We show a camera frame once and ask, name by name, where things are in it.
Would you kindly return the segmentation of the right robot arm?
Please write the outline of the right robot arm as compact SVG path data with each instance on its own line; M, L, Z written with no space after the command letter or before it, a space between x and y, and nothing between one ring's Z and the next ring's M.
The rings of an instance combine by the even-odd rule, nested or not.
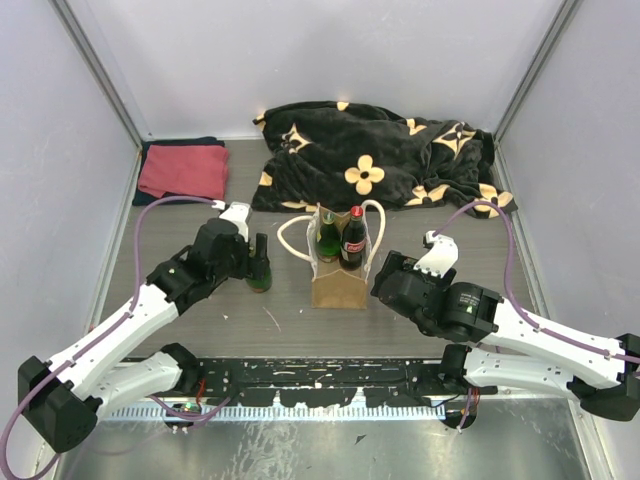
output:
M424 260L390 251L372 296L429 337L448 341L438 379L469 387L539 390L575 400L588 413L627 422L639 411L639 338L592 335L531 312L504 296L455 281Z

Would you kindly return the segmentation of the cola glass bottle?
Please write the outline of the cola glass bottle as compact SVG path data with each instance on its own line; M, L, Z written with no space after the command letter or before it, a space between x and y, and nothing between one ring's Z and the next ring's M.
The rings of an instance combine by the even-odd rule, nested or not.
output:
M363 218L364 209L361 206L353 206L341 236L340 265L344 270L355 271L362 265L366 246Z

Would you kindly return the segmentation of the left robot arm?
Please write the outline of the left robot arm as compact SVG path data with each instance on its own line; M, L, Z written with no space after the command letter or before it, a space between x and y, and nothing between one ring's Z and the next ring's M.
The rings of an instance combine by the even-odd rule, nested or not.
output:
M137 293L89 334L47 361L32 356L20 365L22 416L61 454L80 445L112 412L141 398L171 391L191 395L201 369L178 343L133 366L116 366L226 280L263 280L268 269L267 234L249 236L244 220L208 220L193 244L159 264Z

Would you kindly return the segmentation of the green bottle front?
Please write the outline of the green bottle front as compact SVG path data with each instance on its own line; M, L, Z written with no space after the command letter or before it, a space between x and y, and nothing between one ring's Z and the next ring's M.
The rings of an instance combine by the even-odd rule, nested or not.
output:
M341 234L335 223L335 214L325 211L316 232L315 251L318 258L331 263L337 260L341 250Z

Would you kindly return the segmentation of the green bottle yellow label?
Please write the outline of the green bottle yellow label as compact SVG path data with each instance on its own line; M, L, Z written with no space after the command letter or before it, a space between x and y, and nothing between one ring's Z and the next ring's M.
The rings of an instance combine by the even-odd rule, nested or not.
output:
M255 293L264 293L272 286L272 274L270 270L266 270L261 277L246 278L246 284Z

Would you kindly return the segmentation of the canvas tote bag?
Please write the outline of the canvas tote bag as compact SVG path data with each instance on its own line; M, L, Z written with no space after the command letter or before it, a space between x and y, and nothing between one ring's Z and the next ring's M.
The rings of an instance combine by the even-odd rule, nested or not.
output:
M375 240L371 239L368 231L366 216L363 216L365 227L365 252L363 265L355 271L343 269L338 260L324 262L315 250L316 233L319 230L322 216L329 209L317 204L314 213L294 217L277 230L277 238L282 247L291 255L310 264L312 269L311 306L324 309L360 309L367 308L368 278L372 271L372 264L386 229L386 213L382 205L375 200L365 200L361 206L375 208L379 213L380 224ZM305 239L307 253L293 248L284 238L284 232L296 223L306 223Z

